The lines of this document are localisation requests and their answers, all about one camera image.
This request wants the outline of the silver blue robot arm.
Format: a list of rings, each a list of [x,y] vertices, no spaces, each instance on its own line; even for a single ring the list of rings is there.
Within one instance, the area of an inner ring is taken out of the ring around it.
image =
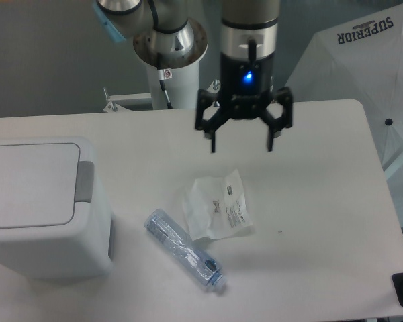
[[[273,90],[278,1],[221,2],[219,87],[212,90],[199,86],[208,36],[186,1],[94,1],[93,10],[115,42],[132,41],[154,109],[193,109],[195,129],[211,141],[231,119],[260,119],[268,150],[293,125],[292,92]]]

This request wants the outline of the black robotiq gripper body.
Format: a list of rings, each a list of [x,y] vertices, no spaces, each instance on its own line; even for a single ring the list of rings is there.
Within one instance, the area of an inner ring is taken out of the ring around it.
[[[271,98],[274,55],[254,62],[220,55],[220,110],[232,119],[256,119]]]

